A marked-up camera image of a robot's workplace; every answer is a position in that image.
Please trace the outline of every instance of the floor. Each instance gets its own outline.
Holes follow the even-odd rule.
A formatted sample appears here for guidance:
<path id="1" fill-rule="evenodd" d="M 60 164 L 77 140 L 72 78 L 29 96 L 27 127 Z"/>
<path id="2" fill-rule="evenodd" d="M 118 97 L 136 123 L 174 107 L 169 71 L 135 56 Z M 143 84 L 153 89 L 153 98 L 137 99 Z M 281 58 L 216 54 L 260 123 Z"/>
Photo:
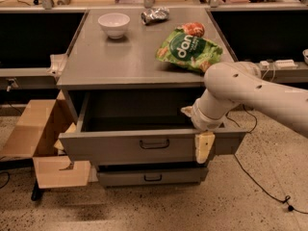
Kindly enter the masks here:
<path id="1" fill-rule="evenodd" d="M 236 156 L 264 189 L 297 210 L 308 212 L 307 140 L 268 117 L 251 111 L 258 124 Z M 0 149 L 19 112 L 0 109 Z M 255 124 L 242 110 L 229 115 L 243 128 Z M 308 230 L 308 216 L 267 196 L 240 168 L 233 155 L 216 156 L 204 182 L 104 189 L 47 190 L 31 200 L 34 169 L 8 170 L 0 189 L 0 230 Z M 7 180 L 1 172 L 0 186 Z"/>

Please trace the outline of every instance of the gray countertop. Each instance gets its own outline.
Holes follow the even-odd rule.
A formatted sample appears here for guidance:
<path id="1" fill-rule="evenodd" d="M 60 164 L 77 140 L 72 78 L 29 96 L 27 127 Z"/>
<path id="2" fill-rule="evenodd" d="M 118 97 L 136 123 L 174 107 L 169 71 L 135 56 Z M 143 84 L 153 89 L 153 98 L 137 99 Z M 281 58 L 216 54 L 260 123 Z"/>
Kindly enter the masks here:
<path id="1" fill-rule="evenodd" d="M 203 76 L 155 59 L 155 53 L 174 28 L 201 22 L 210 39 L 223 48 L 222 61 L 233 62 L 204 8 L 171 8 L 169 20 L 145 26 L 142 8 L 91 9 L 58 81 L 62 90 L 96 90 L 161 87 L 196 87 Z M 129 30 L 124 38 L 110 39 L 97 19 L 104 13 L 126 13 Z"/>

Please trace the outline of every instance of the drawer handle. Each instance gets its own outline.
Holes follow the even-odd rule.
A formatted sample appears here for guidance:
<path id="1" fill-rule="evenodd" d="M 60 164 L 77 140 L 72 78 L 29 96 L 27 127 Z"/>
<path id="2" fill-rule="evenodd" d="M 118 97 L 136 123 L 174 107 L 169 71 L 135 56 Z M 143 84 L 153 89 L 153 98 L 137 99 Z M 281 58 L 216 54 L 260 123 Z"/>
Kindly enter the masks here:
<path id="1" fill-rule="evenodd" d="M 157 176 L 146 176 L 144 175 L 144 181 L 161 181 L 163 179 L 163 175 L 160 174 L 160 175 L 157 175 Z"/>
<path id="2" fill-rule="evenodd" d="M 146 144 L 142 140 L 139 141 L 139 145 L 141 146 L 142 149 L 165 149 L 169 147 L 170 141 L 166 140 L 165 143 L 149 143 Z"/>

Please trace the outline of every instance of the bowl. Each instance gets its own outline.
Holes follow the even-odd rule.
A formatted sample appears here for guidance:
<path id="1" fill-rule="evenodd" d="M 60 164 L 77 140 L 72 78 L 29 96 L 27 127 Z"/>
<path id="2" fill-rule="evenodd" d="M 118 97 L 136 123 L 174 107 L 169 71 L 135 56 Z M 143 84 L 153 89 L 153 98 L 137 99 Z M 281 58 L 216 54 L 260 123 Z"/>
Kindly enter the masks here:
<path id="1" fill-rule="evenodd" d="M 308 64 L 308 49 L 304 50 L 302 52 L 302 55 L 304 56 L 304 60 L 305 60 L 306 64 Z"/>
<path id="2" fill-rule="evenodd" d="M 109 38 L 120 39 L 127 32 L 130 20 L 124 13 L 106 13 L 98 18 L 98 24 Z"/>

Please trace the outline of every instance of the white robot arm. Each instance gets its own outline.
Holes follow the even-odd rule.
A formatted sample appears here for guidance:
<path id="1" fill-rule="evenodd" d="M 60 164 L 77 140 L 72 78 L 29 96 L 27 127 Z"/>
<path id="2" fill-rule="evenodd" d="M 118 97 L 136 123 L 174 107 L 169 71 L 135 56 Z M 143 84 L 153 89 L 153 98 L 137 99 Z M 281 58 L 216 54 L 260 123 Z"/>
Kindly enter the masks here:
<path id="1" fill-rule="evenodd" d="M 308 138 L 308 90 L 264 81 L 249 62 L 213 64 L 204 82 L 202 96 L 183 109 L 197 130 L 215 130 L 231 109 L 245 104 Z"/>

